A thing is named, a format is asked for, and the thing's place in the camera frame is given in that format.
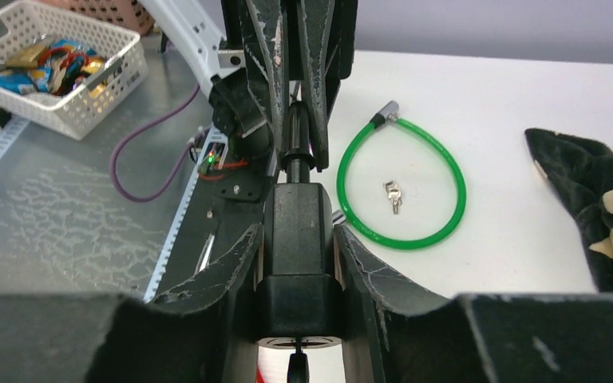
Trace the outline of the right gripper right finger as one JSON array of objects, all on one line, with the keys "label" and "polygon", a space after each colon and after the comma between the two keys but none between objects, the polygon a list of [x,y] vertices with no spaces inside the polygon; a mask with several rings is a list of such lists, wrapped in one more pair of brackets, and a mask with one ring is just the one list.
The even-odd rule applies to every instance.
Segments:
[{"label": "right gripper right finger", "polygon": [[613,382],[613,294],[444,298],[334,237],[348,382]]}]

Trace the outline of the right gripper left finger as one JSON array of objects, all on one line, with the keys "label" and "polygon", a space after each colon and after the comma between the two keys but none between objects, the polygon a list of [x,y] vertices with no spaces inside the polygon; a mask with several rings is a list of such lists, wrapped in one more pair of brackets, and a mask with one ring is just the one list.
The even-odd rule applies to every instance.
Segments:
[{"label": "right gripper left finger", "polygon": [[253,382],[251,225],[221,258],[145,303],[0,294],[0,382]]}]

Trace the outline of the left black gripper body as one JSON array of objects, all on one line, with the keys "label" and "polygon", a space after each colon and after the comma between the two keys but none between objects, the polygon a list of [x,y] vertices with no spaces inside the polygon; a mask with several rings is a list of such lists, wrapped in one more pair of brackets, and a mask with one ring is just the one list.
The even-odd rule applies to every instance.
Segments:
[{"label": "left black gripper body", "polygon": [[302,86],[313,114],[332,112],[353,67],[356,1],[223,1],[227,45],[241,49],[251,99],[264,114],[287,111]]}]

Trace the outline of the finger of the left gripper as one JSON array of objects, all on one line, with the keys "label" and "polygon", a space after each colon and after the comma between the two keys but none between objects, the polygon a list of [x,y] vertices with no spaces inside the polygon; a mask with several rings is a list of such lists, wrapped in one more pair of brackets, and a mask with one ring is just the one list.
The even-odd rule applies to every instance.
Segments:
[{"label": "finger of the left gripper", "polygon": [[239,3],[239,13],[248,89],[282,156],[289,105],[287,12],[281,1],[249,0]]},{"label": "finger of the left gripper", "polygon": [[299,1],[296,12],[303,61],[303,100],[310,111],[312,148],[316,168],[321,172],[329,166],[326,59],[334,2]]}]

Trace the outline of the black padlock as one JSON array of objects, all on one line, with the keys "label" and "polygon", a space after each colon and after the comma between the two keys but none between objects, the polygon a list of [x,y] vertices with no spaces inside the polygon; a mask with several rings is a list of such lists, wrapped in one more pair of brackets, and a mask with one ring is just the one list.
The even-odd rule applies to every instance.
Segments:
[{"label": "black padlock", "polygon": [[330,197],[310,181],[307,105],[288,109],[286,174],[268,193],[264,209],[263,277],[257,286],[257,338],[272,349],[323,348],[341,341],[342,286],[335,277]]}]

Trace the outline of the black padlock key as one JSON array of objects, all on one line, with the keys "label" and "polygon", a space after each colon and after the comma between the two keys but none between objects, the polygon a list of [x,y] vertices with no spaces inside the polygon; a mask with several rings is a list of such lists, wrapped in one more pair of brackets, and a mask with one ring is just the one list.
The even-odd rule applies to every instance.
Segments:
[{"label": "black padlock key", "polygon": [[295,351],[290,355],[287,383],[308,383],[310,380],[308,356],[303,351],[300,338],[295,339]]}]

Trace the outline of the small silver keys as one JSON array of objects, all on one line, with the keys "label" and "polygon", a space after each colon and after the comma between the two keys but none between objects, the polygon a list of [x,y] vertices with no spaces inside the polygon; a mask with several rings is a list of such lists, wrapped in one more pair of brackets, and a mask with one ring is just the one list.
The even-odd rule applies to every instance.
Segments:
[{"label": "small silver keys", "polygon": [[387,198],[392,205],[393,214],[398,215],[402,204],[402,192],[400,186],[395,181],[390,180],[384,183],[383,187],[386,191]]}]

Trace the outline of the red cable lock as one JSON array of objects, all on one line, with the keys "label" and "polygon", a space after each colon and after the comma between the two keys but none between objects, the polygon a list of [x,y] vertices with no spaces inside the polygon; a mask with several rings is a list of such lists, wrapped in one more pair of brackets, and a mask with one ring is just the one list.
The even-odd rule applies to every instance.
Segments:
[{"label": "red cable lock", "polygon": [[265,380],[263,378],[263,375],[262,375],[262,372],[261,372],[260,368],[256,369],[255,382],[256,383],[265,383]]}]

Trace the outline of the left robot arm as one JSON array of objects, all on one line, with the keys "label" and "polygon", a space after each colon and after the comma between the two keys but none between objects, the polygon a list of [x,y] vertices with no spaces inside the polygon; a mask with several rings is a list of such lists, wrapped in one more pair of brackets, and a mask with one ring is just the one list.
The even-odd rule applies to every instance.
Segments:
[{"label": "left robot arm", "polygon": [[147,1],[227,134],[272,135],[288,153],[291,86],[300,88],[314,168],[329,167],[328,124],[353,67],[356,1],[225,1],[219,28],[197,1]]}]

